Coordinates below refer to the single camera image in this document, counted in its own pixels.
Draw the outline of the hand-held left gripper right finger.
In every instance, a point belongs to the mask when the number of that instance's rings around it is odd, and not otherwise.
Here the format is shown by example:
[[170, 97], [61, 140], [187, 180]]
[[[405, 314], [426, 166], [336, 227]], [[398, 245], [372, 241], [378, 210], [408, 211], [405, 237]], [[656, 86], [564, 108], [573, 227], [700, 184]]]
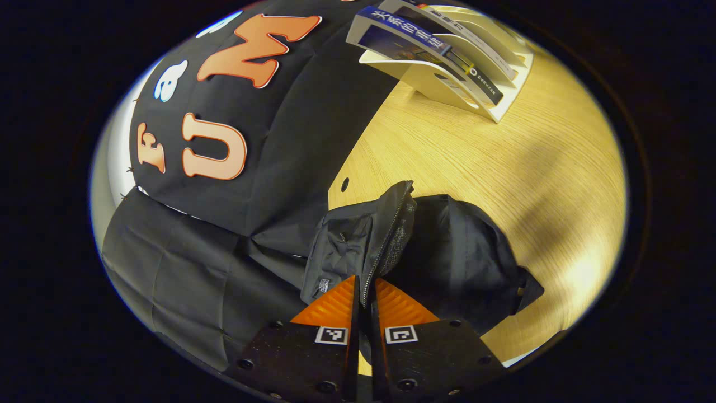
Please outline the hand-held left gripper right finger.
[[370, 313], [375, 400], [456, 402], [508, 373], [468, 321], [440, 319], [386, 280]]

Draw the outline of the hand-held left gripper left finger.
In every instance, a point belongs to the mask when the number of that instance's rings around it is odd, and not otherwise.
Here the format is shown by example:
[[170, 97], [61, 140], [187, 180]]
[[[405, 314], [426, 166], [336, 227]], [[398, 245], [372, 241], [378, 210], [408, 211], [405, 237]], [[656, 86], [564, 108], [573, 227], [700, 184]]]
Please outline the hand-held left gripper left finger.
[[359, 278], [348, 277], [292, 320], [275, 320], [236, 350], [224, 374], [274, 402], [354, 402]]

